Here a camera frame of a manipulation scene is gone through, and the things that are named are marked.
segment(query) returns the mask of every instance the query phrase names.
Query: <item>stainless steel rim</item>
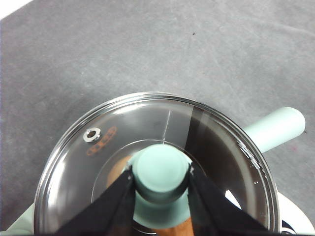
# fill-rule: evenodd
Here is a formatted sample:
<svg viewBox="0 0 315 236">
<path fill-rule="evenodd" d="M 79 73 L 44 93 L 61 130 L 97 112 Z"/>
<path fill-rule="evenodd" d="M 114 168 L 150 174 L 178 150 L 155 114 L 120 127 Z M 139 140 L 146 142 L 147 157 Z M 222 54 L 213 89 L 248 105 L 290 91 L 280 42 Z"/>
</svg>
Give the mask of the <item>stainless steel rim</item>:
<svg viewBox="0 0 315 236">
<path fill-rule="evenodd" d="M 35 207 L 34 207 L 34 232 L 35 233 L 41 233 L 41 226 L 40 226 L 40 219 L 42 219 L 44 216 L 41 215 L 42 212 L 40 212 L 40 206 L 42 206 L 42 202 L 44 201 L 44 194 L 45 189 L 47 187 L 47 183 L 49 181 L 49 176 L 54 169 L 55 164 L 58 160 L 58 155 L 62 151 L 62 149 L 65 147 L 65 145 L 70 141 L 70 139 L 90 120 L 94 119 L 100 114 L 103 114 L 104 112 L 107 112 L 114 107 L 117 107 L 119 105 L 132 102 L 132 101 L 138 101 L 138 100 L 151 100 L 151 99 L 170 99 L 170 100 L 179 100 L 182 102 L 190 103 L 194 106 L 200 107 L 204 110 L 211 111 L 216 114 L 216 116 L 220 117 L 221 119 L 227 121 L 231 128 L 243 137 L 245 140 L 247 140 L 247 144 L 251 147 L 251 151 L 254 152 L 255 157 L 257 158 L 257 161 L 261 163 L 261 167 L 263 172 L 267 176 L 267 184 L 268 186 L 265 186 L 266 192 L 268 194 L 268 199 L 271 200 L 271 205 L 268 206 L 268 209 L 273 210 L 273 214 L 269 214 L 272 219 L 270 220 L 270 226 L 269 229 L 272 231 L 279 232 L 281 220 L 280 220 L 280 213 L 279 213 L 279 204 L 278 204 L 278 197 L 277 197 L 277 188 L 272 180 L 270 170 L 268 168 L 268 165 L 266 161 L 264 160 L 261 152 L 256 147 L 256 145 L 253 143 L 253 141 L 249 138 L 249 136 L 238 126 L 236 125 L 232 120 L 230 120 L 228 117 L 220 113 L 219 111 L 205 105 L 199 102 L 195 102 L 193 100 L 179 97 L 173 94 L 168 93 L 162 93 L 162 92 L 138 92 L 138 93 L 132 93 L 124 96 L 120 96 L 117 98 L 114 98 L 112 100 L 109 100 L 105 103 L 102 103 L 101 105 L 93 108 L 89 112 L 85 113 L 82 117 L 80 117 L 59 139 L 55 147 L 53 148 L 51 155 L 48 158 L 48 161 L 46 163 L 46 166 L 44 168 L 44 171 L 41 175 L 40 181 L 37 186 L 36 195 L 35 195 Z"/>
</svg>

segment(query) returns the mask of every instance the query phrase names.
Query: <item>glass lid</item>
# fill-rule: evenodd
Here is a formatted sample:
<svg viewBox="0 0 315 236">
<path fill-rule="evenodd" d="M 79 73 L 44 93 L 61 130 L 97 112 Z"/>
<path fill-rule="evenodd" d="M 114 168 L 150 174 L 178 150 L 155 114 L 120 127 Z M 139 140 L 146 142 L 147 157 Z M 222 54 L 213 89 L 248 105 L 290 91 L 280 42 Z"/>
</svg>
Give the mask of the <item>glass lid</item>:
<svg viewBox="0 0 315 236">
<path fill-rule="evenodd" d="M 244 131 L 206 105 L 147 92 L 96 107 L 62 136 L 37 188 L 35 233 L 56 231 L 97 199 L 133 154 L 162 143 L 196 162 L 236 206 L 268 229 L 279 229 L 274 183 Z M 155 232 L 136 222 L 134 228 Z"/>
</svg>

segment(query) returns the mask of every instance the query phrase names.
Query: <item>lid knob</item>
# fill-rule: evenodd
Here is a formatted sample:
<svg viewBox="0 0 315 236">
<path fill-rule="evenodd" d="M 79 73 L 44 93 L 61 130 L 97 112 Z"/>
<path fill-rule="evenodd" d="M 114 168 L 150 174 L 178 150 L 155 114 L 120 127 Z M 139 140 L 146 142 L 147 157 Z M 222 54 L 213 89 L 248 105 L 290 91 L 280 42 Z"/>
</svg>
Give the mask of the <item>lid knob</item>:
<svg viewBox="0 0 315 236">
<path fill-rule="evenodd" d="M 151 203 L 178 199 L 187 188 L 186 156 L 171 145 L 152 145 L 134 156 L 132 171 L 138 193 Z"/>
<path fill-rule="evenodd" d="M 190 217 L 187 185 L 191 160 L 167 144 L 151 145 L 130 160 L 136 184 L 133 219 L 152 229 L 177 226 Z"/>
</svg>

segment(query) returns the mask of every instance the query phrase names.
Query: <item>mint green handle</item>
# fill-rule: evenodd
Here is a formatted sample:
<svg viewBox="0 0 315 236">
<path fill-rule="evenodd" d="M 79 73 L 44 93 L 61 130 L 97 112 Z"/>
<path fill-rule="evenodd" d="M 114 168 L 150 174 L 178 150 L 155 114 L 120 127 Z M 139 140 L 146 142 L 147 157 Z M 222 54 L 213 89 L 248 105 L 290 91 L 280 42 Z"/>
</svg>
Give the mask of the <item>mint green handle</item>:
<svg viewBox="0 0 315 236">
<path fill-rule="evenodd" d="M 292 107 L 282 107 L 252 125 L 244 131 L 264 153 L 303 133 L 305 118 Z"/>
</svg>

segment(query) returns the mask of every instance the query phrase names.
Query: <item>gray carpet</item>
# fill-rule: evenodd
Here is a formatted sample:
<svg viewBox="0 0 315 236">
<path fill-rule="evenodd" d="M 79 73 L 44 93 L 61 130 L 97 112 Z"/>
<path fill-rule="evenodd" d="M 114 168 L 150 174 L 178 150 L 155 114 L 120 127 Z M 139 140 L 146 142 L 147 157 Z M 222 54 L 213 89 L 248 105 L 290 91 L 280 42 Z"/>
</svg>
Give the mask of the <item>gray carpet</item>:
<svg viewBox="0 0 315 236">
<path fill-rule="evenodd" d="M 267 153 L 315 223 L 315 1 L 35 0 L 1 21 L 1 229 L 33 201 L 59 137 L 119 95 L 158 90 L 240 126 L 292 106 L 306 132 Z"/>
</svg>

